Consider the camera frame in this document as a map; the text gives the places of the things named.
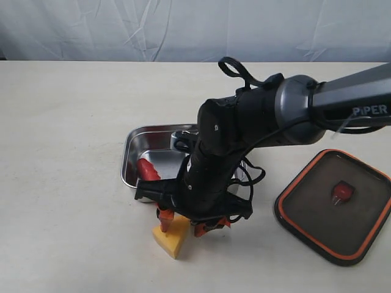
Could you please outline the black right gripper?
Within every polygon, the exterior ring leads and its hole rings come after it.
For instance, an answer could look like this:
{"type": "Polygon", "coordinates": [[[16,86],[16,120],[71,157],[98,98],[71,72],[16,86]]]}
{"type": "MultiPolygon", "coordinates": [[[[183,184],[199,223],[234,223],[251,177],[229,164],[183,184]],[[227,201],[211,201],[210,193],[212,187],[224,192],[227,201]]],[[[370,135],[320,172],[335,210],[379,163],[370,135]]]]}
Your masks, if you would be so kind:
{"type": "Polygon", "coordinates": [[[220,157],[194,152],[183,159],[175,178],[139,179],[135,199],[148,198],[158,205],[156,216],[163,233],[174,220],[174,212],[191,220],[195,237],[230,227],[227,217],[248,219],[253,212],[250,200],[228,191],[240,157],[240,153],[220,157]]]}

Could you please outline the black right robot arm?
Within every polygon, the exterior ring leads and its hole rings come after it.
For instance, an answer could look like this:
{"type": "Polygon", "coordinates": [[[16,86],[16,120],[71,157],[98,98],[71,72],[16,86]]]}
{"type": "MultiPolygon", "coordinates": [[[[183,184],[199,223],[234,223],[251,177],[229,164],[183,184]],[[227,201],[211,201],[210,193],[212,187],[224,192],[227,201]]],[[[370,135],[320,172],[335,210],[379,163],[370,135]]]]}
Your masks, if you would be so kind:
{"type": "Polygon", "coordinates": [[[258,183],[258,178],[233,176],[255,148],[311,145],[326,131],[367,134],[390,124],[387,63],[328,82],[280,73],[259,81],[230,57],[218,65],[227,76],[243,79],[244,86],[233,96],[206,100],[196,133],[175,134],[174,147],[186,155],[177,176],[156,179],[147,163],[138,166],[135,197],[156,203],[163,230],[174,214],[188,218],[196,236],[248,219],[252,200],[228,188],[258,183]]]}

